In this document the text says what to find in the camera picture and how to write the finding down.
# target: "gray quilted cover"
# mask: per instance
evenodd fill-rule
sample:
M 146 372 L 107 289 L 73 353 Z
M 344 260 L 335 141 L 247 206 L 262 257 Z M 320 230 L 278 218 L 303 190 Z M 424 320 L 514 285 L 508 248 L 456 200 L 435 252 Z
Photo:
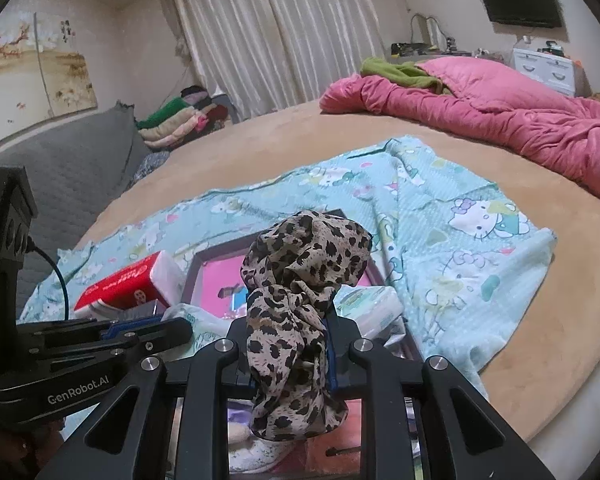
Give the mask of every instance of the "gray quilted cover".
M 62 124 L 0 153 L 0 166 L 24 166 L 38 206 L 30 235 L 55 261 L 72 249 L 112 200 L 119 197 L 149 153 L 133 108 L 117 104 Z M 52 269 L 27 254 L 18 274 L 17 315 Z

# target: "white curtain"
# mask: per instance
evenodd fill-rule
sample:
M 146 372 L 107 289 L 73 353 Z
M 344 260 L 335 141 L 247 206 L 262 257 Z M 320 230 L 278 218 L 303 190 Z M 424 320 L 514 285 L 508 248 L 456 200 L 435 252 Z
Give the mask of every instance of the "white curtain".
M 243 118 L 316 99 L 382 54 L 371 0 L 175 0 L 196 72 Z

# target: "folded clothes pile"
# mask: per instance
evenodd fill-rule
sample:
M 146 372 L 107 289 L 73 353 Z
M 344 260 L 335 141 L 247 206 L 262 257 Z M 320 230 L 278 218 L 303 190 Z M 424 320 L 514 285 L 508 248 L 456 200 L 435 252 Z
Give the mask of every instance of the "folded clothes pile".
M 144 143 L 152 150 L 167 150 L 224 127 L 226 107 L 215 104 L 200 86 L 190 86 L 136 127 Z
M 205 114 L 176 97 L 136 126 L 149 148 L 161 150 L 181 143 L 193 131 L 201 132 L 208 122 Z

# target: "leopard print fabric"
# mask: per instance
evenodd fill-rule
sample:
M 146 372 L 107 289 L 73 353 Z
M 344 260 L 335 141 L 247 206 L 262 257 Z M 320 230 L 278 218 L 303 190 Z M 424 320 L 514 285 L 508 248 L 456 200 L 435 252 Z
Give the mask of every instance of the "leopard print fabric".
M 258 380 L 251 431 L 303 440 L 337 428 L 344 402 L 326 387 L 322 318 L 340 286 L 365 272 L 372 236 L 344 218 L 302 211 L 258 236 L 242 263 L 247 356 Z

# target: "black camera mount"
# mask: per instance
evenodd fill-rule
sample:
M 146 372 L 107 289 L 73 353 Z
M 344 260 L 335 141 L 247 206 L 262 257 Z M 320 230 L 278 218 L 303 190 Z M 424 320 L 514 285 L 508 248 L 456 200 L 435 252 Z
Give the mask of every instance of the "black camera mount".
M 445 358 L 424 363 L 360 338 L 353 320 L 327 314 L 342 399 L 362 398 L 360 478 L 414 480 L 405 397 L 413 399 L 425 480 L 554 480 L 524 441 Z M 107 395 L 38 476 L 162 480 L 174 407 L 184 397 L 179 480 L 228 480 L 227 399 L 253 399 L 246 319 L 193 357 L 145 358 Z
M 185 319 L 111 339 L 102 334 L 112 321 L 16 324 L 16 280 L 37 213 L 24 168 L 0 168 L 0 428 L 23 434 L 99 402 L 133 364 L 192 334 Z

